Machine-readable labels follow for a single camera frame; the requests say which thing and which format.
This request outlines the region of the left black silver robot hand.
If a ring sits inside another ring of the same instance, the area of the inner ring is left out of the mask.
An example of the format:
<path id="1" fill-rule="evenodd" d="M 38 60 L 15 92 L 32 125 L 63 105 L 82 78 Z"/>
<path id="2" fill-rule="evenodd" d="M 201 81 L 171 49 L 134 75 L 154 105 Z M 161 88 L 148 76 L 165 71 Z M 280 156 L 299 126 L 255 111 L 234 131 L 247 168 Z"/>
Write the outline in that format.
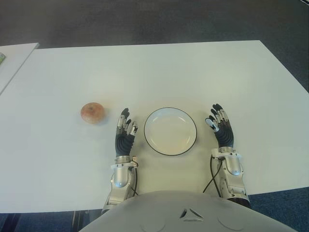
<path id="1" fill-rule="evenodd" d="M 137 122 L 132 122 L 131 119 L 128 119 L 129 115 L 129 109 L 125 108 L 117 122 L 115 135 L 116 157 L 130 155 L 138 131 Z"/>

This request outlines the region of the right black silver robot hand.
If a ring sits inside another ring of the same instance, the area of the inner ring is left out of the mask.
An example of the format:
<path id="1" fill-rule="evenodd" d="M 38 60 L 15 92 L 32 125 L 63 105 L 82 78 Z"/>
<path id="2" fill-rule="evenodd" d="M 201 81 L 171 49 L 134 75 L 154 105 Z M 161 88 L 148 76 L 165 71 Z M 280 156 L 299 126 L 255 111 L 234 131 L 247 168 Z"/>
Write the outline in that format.
<path id="1" fill-rule="evenodd" d="M 211 108 L 212 115 L 205 118 L 206 124 L 213 130 L 218 142 L 218 147 L 234 147 L 234 134 L 229 118 L 219 104 Z"/>

